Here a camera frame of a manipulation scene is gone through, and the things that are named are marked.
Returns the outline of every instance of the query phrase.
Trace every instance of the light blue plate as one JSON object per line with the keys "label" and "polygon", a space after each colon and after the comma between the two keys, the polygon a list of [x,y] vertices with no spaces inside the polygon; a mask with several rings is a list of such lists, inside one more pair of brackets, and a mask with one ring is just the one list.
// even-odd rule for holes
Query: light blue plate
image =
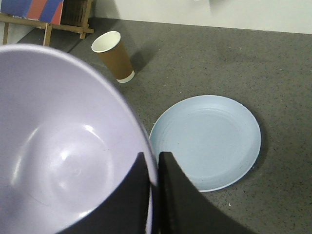
{"label": "light blue plate", "polygon": [[183,100],[155,123],[150,140],[155,155],[172,152],[201,192],[225,188],[255,163],[261,132],[252,113],[227,97],[205,95]]}

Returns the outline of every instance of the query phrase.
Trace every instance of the cup rim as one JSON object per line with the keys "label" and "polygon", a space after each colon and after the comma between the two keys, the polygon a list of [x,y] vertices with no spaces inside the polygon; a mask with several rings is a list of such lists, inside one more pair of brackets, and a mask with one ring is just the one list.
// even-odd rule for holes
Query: cup rim
{"label": "cup rim", "polygon": [[[108,47],[108,48],[106,48],[106,49],[104,49],[104,50],[96,50],[96,49],[95,49],[96,45],[97,45],[101,40],[103,40],[105,37],[111,36],[111,34],[115,34],[115,36],[117,36],[116,42],[115,42],[112,46],[110,46],[110,47]],[[110,32],[107,32],[107,33],[102,34],[102,35],[99,36],[97,39],[95,39],[94,42],[93,42],[92,45],[91,45],[91,49],[93,50],[93,52],[96,52],[96,53],[107,52],[107,51],[113,49],[115,46],[117,46],[118,43],[120,42],[120,40],[121,40],[121,35],[120,35],[119,32],[117,32],[117,31],[110,31]]]}

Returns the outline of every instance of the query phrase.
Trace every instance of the easel leg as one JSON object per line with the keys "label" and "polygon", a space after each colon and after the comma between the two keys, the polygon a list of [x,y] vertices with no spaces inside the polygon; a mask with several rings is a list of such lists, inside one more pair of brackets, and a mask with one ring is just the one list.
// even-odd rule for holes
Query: easel leg
{"label": "easel leg", "polygon": [[6,45],[8,43],[8,34],[9,34],[9,23],[4,23],[4,32],[2,41],[3,45]]}
{"label": "easel leg", "polygon": [[50,23],[47,23],[45,26],[44,39],[43,39],[44,46],[50,45],[51,32],[52,32],[52,25]]}
{"label": "easel leg", "polygon": [[80,39],[85,39],[86,37],[86,31],[89,28],[89,15],[91,11],[91,6],[92,6],[92,1],[93,0],[87,0],[87,3],[85,5],[85,10],[82,14],[82,28],[83,28],[83,33],[80,34]]}

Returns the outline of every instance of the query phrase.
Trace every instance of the painting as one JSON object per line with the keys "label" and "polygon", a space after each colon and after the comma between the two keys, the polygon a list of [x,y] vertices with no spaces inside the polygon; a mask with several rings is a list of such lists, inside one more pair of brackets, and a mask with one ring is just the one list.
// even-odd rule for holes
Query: painting
{"label": "painting", "polygon": [[1,12],[40,20],[43,22],[60,24],[64,0],[2,0]]}

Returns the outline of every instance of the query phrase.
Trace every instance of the plate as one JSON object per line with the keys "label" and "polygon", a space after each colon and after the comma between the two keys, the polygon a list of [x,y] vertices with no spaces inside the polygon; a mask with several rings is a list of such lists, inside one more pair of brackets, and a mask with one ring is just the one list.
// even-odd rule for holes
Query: plate
{"label": "plate", "polygon": [[225,188],[255,163],[261,132],[252,113],[227,97],[185,99],[165,111],[150,140],[155,155],[172,152],[183,172],[201,192]]}
{"label": "plate", "polygon": [[76,223],[118,187],[139,152],[157,186],[148,136],[101,74],[30,44],[2,46],[0,61],[0,233],[58,233]]}

